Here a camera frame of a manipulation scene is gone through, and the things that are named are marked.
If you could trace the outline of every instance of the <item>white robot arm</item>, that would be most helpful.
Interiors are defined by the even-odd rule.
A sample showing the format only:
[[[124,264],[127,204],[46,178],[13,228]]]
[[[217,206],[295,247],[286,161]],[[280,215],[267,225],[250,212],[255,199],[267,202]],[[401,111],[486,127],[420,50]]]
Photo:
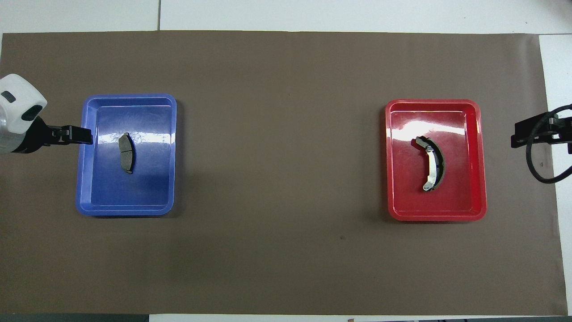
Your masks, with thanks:
[[[52,144],[92,144],[91,130],[46,125],[38,114],[47,101],[16,74],[0,78],[0,154],[31,153]]]

